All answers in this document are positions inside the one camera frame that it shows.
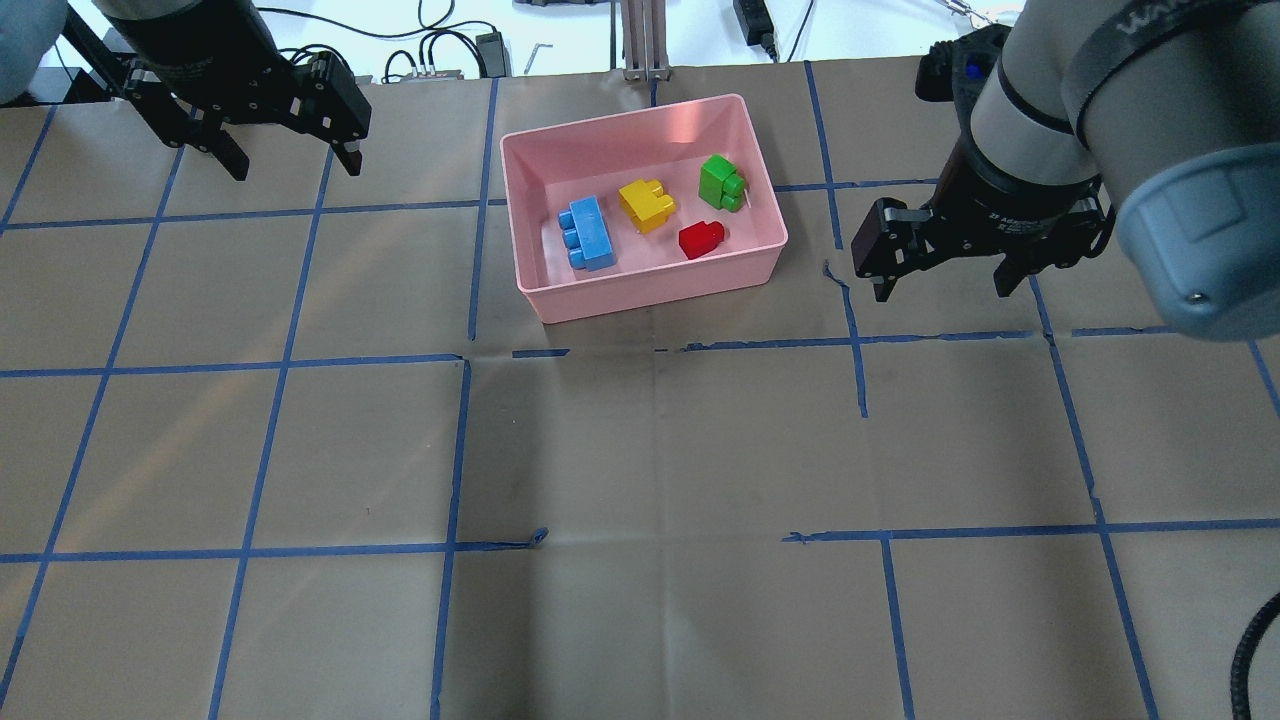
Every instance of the plastic bin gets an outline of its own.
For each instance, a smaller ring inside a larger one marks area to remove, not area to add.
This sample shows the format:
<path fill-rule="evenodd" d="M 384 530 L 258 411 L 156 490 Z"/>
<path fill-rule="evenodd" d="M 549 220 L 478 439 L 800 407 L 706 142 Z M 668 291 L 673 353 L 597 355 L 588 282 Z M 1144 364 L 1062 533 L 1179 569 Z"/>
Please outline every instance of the plastic bin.
<path fill-rule="evenodd" d="M 703 163 L 719 152 L 746 179 L 737 213 L 698 197 Z M 502 138 L 516 284 L 544 323 L 559 323 L 764 283 L 787 242 L 782 211 L 760 146 L 739 95 L 691 100 L 620 115 L 517 132 Z M 641 234 L 618 190 L 637 178 L 660 181 L 676 213 Z M 575 270 L 557 214 L 572 200 L 600 199 L 617 264 Z M 724 224 L 724 241 L 687 260 L 680 229 Z"/>

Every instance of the lego stud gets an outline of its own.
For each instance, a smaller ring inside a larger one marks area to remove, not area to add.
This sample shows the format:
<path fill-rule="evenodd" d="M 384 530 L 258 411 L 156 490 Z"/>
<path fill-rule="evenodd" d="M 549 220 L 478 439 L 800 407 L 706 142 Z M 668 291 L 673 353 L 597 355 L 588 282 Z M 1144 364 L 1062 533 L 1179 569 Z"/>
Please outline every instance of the lego stud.
<path fill-rule="evenodd" d="M 724 240 L 724 225 L 721 223 L 694 223 L 680 231 L 680 249 L 685 258 L 694 260 L 716 250 Z"/>
<path fill-rule="evenodd" d="M 676 200 L 658 181 L 637 179 L 618 191 L 622 209 L 637 231 L 646 233 L 667 222 L 676 211 Z"/>
<path fill-rule="evenodd" d="M 699 173 L 698 196 L 717 210 L 737 213 L 746 197 L 746 181 L 723 155 L 712 155 Z"/>
<path fill-rule="evenodd" d="M 570 202 L 568 210 L 556 215 L 556 222 L 568 250 L 568 264 L 575 270 L 599 270 L 617 261 L 600 201 L 594 196 Z"/>

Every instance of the cable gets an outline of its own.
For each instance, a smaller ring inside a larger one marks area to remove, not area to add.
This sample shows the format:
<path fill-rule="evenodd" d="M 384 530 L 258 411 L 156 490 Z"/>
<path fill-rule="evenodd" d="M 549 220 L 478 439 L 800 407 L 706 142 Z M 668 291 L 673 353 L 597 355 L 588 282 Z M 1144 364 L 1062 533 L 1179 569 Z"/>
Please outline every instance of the cable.
<path fill-rule="evenodd" d="M 618 69 L 618 0 L 609 0 L 609 69 Z"/>
<path fill-rule="evenodd" d="M 790 63 L 792 58 L 796 56 L 796 47 L 800 46 L 800 37 L 804 35 L 804 27 L 809 24 L 809 13 L 813 12 L 814 0 L 809 0 L 809 6 L 804 12 L 804 19 L 800 20 L 800 29 L 796 31 L 796 41 L 791 44 L 791 53 L 787 53 L 787 61 Z"/>
<path fill-rule="evenodd" d="M 408 59 L 408 64 L 413 67 L 413 74 L 415 76 L 417 74 L 417 61 L 413 60 L 413 55 L 410 55 L 408 50 L 397 50 L 392 53 L 390 58 L 387 58 L 387 69 L 383 70 L 383 85 L 387 85 L 392 81 L 392 60 L 394 60 L 399 55 L 404 55 L 404 58 Z"/>
<path fill-rule="evenodd" d="M 449 9 L 444 12 L 444 15 L 442 15 L 440 19 L 435 20 L 434 23 L 426 24 L 422 22 L 422 0 L 417 0 L 417 24 L 422 26 L 422 29 L 429 29 L 443 23 L 444 20 L 449 19 L 449 15 L 453 14 L 453 5 L 454 0 L 449 0 Z"/>
<path fill-rule="evenodd" d="M 490 23 L 489 20 L 462 20 L 458 23 L 440 26 L 431 29 L 453 29 L 456 27 L 462 27 L 462 26 L 485 26 L 489 28 L 489 32 L 498 32 L 498 26 Z"/>
<path fill-rule="evenodd" d="M 323 42 L 312 42 L 311 45 L 303 45 L 302 47 L 298 47 L 297 50 L 293 51 L 293 55 L 289 58 L 289 64 L 297 65 L 298 60 L 315 55 L 315 53 L 311 51 L 312 47 L 333 53 L 334 55 L 338 56 L 339 60 L 342 60 L 343 65 L 347 65 L 347 69 L 351 69 L 351 63 L 348 63 L 347 59 L 342 56 L 342 53 L 339 53 L 337 47 L 332 45 L 325 45 Z"/>
<path fill-rule="evenodd" d="M 417 45 L 417 59 L 424 65 L 426 65 L 428 68 L 431 68 L 434 70 L 435 69 L 435 41 L 439 40 L 439 38 L 442 38 L 442 37 L 445 37 L 445 36 L 451 36 L 451 37 L 458 38 L 458 41 L 461 41 L 462 45 L 465 45 L 466 49 L 471 53 L 471 56 L 475 58 L 476 67 L 480 69 L 480 74 L 481 76 L 486 74 L 485 73 L 485 67 L 484 67 L 484 58 L 480 56 L 480 49 L 476 47 L 476 44 L 470 37 L 467 37 L 467 36 L 465 36 L 461 32 L 454 31 L 454 29 L 436 29 L 431 35 L 424 36 L 422 40 Z M 425 58 L 422 56 L 422 46 L 424 45 L 426 46 L 426 56 Z"/>
<path fill-rule="evenodd" d="M 343 29 L 355 32 L 356 35 L 364 35 L 365 37 L 374 37 L 374 38 L 378 38 L 378 40 L 403 40 L 406 37 L 415 37 L 420 32 L 426 32 L 429 29 L 433 29 L 434 26 L 438 26 L 438 24 L 443 23 L 444 20 L 449 19 L 449 15 L 453 14 L 453 8 L 454 8 L 456 1 L 457 0 L 449 0 L 449 9 L 448 9 L 448 12 L 445 12 L 444 17 L 442 17 L 439 20 L 436 20 L 431 26 L 424 26 L 422 24 L 422 15 L 421 15 L 421 13 L 419 13 L 419 23 L 417 24 L 420 24 L 422 27 L 420 27 L 417 29 L 411 29 L 408 32 L 396 32 L 396 33 L 369 32 L 367 29 L 360 29 L 358 27 L 351 27 L 347 23 L 339 23 L 338 20 L 333 20 L 333 19 L 329 19 L 329 18 L 321 17 L 321 15 L 312 15 L 311 13 L 303 13 L 301 10 L 291 10 L 288 8 L 259 8 L 257 12 L 260 12 L 260 13 L 275 13 L 278 15 L 289 15 L 289 17 L 294 17 L 294 18 L 306 18 L 308 20 L 320 20 L 323 23 L 329 23 L 332 26 L 338 26 L 338 27 L 340 27 Z"/>
<path fill-rule="evenodd" d="M 1231 660 L 1231 717 L 1234 720 L 1251 720 L 1249 715 L 1249 667 L 1253 665 L 1253 653 L 1262 642 L 1262 635 L 1271 626 L 1271 623 L 1280 615 L 1280 593 L 1276 593 L 1258 610 L 1258 614 L 1249 620 L 1249 625 L 1240 637 L 1240 644 L 1235 647 L 1235 657 Z"/>

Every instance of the red lego block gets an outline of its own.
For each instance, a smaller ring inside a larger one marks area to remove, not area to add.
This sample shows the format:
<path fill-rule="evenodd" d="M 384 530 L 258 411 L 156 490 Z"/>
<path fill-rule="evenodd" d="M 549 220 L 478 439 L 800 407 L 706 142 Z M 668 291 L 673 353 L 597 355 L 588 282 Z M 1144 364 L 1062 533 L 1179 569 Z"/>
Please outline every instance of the red lego block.
<path fill-rule="evenodd" d="M 690 260 L 701 258 L 724 240 L 724 225 L 721 223 L 694 223 L 680 231 L 680 249 Z"/>

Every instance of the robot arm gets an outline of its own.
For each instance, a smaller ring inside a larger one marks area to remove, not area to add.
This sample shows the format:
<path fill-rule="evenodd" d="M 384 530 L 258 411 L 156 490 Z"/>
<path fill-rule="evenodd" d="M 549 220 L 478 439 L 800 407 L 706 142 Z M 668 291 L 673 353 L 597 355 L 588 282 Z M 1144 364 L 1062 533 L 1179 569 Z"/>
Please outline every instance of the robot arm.
<path fill-rule="evenodd" d="M 1280 332 L 1276 28 L 1271 0 L 1030 0 L 1011 32 L 940 44 L 916 95 L 954 100 L 961 137 L 923 208 L 877 201 L 858 274 L 886 301 L 906 273 L 1004 254 L 1005 296 L 1114 224 L 1179 332 Z"/>
<path fill-rule="evenodd" d="M 329 142 L 347 173 L 360 174 L 372 110 L 333 53 L 285 60 L 250 0 L 93 3 L 137 55 L 122 61 L 74 10 L 63 33 L 166 145 L 210 152 L 242 181 L 248 158 L 223 124 L 279 123 Z"/>

